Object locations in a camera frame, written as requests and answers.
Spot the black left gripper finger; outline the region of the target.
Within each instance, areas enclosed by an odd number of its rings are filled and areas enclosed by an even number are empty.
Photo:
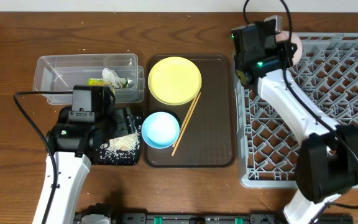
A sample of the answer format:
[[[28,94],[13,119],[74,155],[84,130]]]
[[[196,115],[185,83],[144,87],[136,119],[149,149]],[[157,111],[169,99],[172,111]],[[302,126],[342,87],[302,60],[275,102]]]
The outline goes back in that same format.
[[[128,135],[126,118],[127,116],[125,115],[124,109],[116,110],[115,112],[115,120],[117,123],[116,137],[122,137]]]
[[[124,108],[124,114],[126,116],[127,132],[129,134],[135,133],[135,121],[129,107]]]

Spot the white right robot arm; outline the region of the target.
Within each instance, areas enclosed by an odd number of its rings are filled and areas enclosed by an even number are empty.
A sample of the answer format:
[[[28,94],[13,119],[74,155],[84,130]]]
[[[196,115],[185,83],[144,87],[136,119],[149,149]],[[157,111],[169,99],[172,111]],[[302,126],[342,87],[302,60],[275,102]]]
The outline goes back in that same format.
[[[298,187],[283,209],[287,223],[316,223],[325,208],[358,185],[358,129],[340,125],[321,111],[296,84],[289,68],[302,46],[282,22],[271,17],[231,31],[234,71],[290,128],[300,150],[295,167]]]

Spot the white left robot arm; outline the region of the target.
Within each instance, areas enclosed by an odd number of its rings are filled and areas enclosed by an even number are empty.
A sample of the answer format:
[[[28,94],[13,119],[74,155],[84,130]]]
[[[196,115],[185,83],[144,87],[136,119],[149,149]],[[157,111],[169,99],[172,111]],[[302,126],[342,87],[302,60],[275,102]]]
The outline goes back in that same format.
[[[119,165],[139,148],[131,111],[115,108],[110,86],[76,85],[71,96],[43,138],[48,156],[34,223],[72,223],[91,166]]]

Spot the green snack wrapper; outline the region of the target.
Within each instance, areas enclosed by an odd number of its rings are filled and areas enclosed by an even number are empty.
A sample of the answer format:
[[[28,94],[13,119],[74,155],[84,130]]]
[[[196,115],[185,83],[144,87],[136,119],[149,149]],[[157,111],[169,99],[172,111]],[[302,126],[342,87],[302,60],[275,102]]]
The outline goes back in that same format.
[[[115,88],[112,85],[112,82],[105,80],[103,78],[90,78],[88,80],[89,86],[107,86],[113,93],[115,93]]]

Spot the white tissue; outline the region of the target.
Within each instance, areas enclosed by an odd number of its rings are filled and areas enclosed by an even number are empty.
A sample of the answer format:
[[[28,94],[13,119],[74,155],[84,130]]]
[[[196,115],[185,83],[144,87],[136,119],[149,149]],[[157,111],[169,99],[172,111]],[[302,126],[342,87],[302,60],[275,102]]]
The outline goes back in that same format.
[[[114,88],[126,88],[128,86],[126,78],[119,77],[114,70],[108,68],[102,71],[102,79]]]

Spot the blue bowl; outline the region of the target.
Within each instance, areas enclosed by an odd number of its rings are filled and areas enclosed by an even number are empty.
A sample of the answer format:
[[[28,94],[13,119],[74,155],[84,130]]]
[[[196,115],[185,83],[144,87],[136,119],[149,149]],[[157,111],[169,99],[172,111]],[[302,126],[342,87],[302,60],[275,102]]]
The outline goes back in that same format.
[[[156,149],[165,149],[173,145],[180,133],[179,123],[172,114],[155,112],[149,115],[141,127],[144,142]]]

